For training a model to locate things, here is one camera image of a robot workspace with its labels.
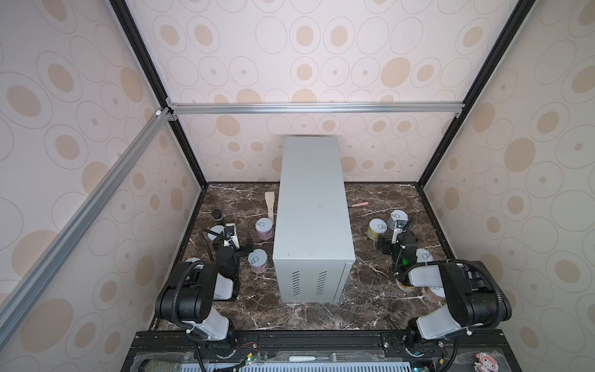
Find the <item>pink can front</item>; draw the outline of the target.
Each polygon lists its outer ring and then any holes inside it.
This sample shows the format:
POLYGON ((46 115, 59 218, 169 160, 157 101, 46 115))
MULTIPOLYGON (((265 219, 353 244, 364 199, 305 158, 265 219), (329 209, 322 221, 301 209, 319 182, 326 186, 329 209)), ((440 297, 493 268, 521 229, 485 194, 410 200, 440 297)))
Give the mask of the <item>pink can front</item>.
POLYGON ((248 262, 254 273, 260 274, 268 269, 268 255, 265 250, 255 249, 249 254, 248 262))

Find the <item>yellow can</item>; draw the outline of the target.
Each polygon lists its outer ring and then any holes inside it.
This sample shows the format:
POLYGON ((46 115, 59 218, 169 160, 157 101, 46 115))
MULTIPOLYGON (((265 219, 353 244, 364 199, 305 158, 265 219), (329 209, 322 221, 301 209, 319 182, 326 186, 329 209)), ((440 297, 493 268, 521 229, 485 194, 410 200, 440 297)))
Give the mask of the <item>yellow can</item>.
POLYGON ((369 222, 367 229, 367 236, 373 240, 378 241, 379 237, 387 232, 387 223, 382 219, 372 219, 369 222))
POLYGON ((401 291, 406 292, 406 293, 411 293, 412 291, 415 290, 415 287, 404 285, 399 280, 396 280, 396 284, 397 284, 398 288, 401 289, 401 291))

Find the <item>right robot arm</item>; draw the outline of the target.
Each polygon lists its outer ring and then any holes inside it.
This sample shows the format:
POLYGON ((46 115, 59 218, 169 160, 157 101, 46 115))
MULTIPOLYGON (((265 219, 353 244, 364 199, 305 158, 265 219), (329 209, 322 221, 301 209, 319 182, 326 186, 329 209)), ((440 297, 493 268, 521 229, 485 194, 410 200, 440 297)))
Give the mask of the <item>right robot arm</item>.
POLYGON ((421 259, 418 239, 409 232, 379 237, 377 249, 392 258, 396 282, 403 287, 438 288, 446 304, 409 321, 404 341, 411 345, 494 329, 512 316, 512 305, 487 267, 479 261, 421 259))

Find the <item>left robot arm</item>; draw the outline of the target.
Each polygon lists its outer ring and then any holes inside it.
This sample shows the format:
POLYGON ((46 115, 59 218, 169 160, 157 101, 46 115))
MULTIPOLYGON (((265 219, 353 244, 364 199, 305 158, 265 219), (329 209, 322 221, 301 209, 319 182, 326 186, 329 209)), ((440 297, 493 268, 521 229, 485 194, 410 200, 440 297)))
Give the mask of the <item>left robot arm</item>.
POLYGON ((154 314, 186 332, 196 342, 232 346, 236 331, 232 321, 214 308, 240 293, 240 261, 253 252, 253 238, 244 245, 218 234, 206 244, 209 259, 191 258, 174 265, 156 297, 154 314))

